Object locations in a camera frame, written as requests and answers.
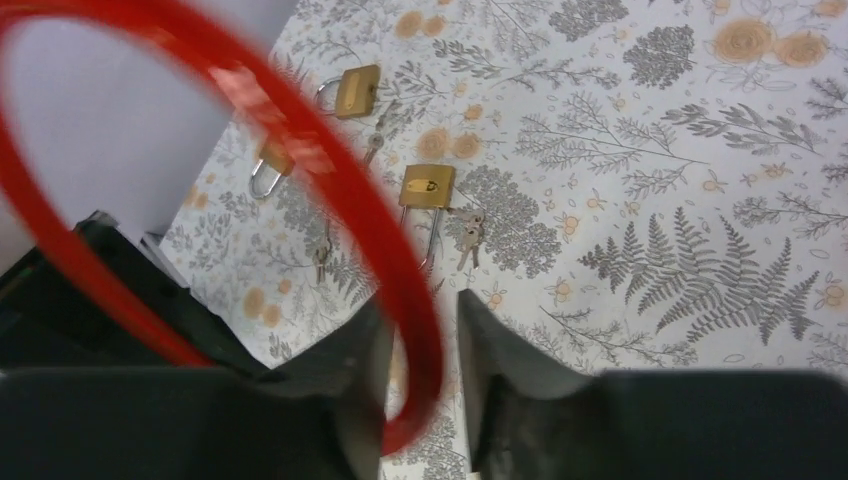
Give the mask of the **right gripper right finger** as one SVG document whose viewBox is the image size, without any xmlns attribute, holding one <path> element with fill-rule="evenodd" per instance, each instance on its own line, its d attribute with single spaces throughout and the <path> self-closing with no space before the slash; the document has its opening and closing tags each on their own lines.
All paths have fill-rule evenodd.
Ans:
<svg viewBox="0 0 848 480">
<path fill-rule="evenodd" d="M 457 296 L 482 479 L 843 479 L 847 385 L 814 370 L 580 373 Z"/>
</svg>

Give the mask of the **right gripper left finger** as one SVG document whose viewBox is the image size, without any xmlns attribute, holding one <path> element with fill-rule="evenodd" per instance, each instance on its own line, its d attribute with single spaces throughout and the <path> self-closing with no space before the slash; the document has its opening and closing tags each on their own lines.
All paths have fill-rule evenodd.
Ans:
<svg viewBox="0 0 848 480">
<path fill-rule="evenodd" d="M 375 479 L 393 329 L 374 301 L 279 367 L 1 376 L 5 479 Z"/>
</svg>

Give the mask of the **small metal key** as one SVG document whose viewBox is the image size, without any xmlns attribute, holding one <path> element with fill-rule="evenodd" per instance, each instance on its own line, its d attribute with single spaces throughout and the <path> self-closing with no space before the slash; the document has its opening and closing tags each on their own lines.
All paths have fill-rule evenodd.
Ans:
<svg viewBox="0 0 848 480">
<path fill-rule="evenodd" d="M 312 260 L 315 267 L 315 280 L 317 284 L 323 283 L 326 279 L 326 265 L 331 251 L 331 219 L 326 217 L 321 230 L 321 235 L 316 240 L 312 252 Z"/>
</svg>

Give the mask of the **silver key bunch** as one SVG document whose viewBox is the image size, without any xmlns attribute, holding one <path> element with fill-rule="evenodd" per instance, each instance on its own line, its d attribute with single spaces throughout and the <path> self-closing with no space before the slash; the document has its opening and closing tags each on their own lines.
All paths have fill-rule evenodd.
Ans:
<svg viewBox="0 0 848 480">
<path fill-rule="evenodd" d="M 473 269 L 477 269 L 479 262 L 479 247 L 484 239 L 485 212 L 482 209 L 460 209 L 449 208 L 448 212 L 463 221 L 463 231 L 459 241 L 460 258 L 457 270 L 462 271 L 468 259 L 471 259 Z"/>
</svg>

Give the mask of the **small brass padlock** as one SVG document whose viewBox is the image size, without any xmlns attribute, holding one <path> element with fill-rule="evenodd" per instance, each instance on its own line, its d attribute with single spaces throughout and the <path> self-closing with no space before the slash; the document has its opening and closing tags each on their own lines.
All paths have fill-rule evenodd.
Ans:
<svg viewBox="0 0 848 480">
<path fill-rule="evenodd" d="M 423 270 L 433 257 L 442 213 L 450 207 L 456 168 L 446 164 L 413 164 L 405 169 L 398 204 L 402 207 L 400 226 L 413 209 L 432 210 L 427 249 L 418 266 Z"/>
</svg>

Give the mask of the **red cable lock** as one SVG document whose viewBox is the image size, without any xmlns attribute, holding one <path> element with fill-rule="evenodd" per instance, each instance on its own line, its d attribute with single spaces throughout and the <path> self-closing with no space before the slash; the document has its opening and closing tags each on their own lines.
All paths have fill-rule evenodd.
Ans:
<svg viewBox="0 0 848 480">
<path fill-rule="evenodd" d="M 1 32 L 8 35 L 35 17 L 79 18 L 169 54 L 288 151 L 358 243 L 380 282 L 383 313 L 404 343 L 407 395 L 400 412 L 384 424 L 382 451 L 391 455 L 415 442 L 435 412 L 443 383 L 436 307 L 402 227 L 313 103 L 243 39 L 181 1 L 5 1 Z M 1 130 L 1 187 L 42 251 L 77 239 L 31 175 L 8 127 Z"/>
</svg>

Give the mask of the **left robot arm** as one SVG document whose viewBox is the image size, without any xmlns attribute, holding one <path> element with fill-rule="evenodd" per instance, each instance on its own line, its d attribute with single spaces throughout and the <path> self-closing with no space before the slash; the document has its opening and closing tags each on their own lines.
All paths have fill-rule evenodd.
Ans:
<svg viewBox="0 0 848 480">
<path fill-rule="evenodd" d="M 267 367 L 225 321 L 97 212 L 70 246 L 34 247 L 1 270 L 1 367 Z"/>
</svg>

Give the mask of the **small key by padlock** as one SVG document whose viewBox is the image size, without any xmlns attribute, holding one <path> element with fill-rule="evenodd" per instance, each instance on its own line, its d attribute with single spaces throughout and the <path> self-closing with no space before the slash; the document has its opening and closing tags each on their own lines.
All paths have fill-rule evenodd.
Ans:
<svg viewBox="0 0 848 480">
<path fill-rule="evenodd" d="M 395 112 L 399 107 L 400 101 L 398 99 L 394 99 L 379 116 L 377 123 L 375 124 L 374 132 L 368 138 L 368 149 L 365 153 L 365 156 L 363 157 L 363 165 L 365 168 L 368 168 L 370 166 L 377 152 L 384 145 L 384 130 L 390 123 L 390 120 L 395 116 Z"/>
</svg>

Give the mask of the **floral table mat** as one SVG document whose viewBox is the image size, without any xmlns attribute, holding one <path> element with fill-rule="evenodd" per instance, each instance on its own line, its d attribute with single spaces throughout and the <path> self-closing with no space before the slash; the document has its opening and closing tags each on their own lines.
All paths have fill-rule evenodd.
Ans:
<svg viewBox="0 0 848 480">
<path fill-rule="evenodd" d="M 456 168 L 425 267 L 449 350 L 426 434 L 375 479 L 468 479 L 456 296 L 585 374 L 847 375 L 843 1 L 298 1 L 271 64 L 314 98 L 377 64 L 340 129 L 391 200 Z"/>
</svg>

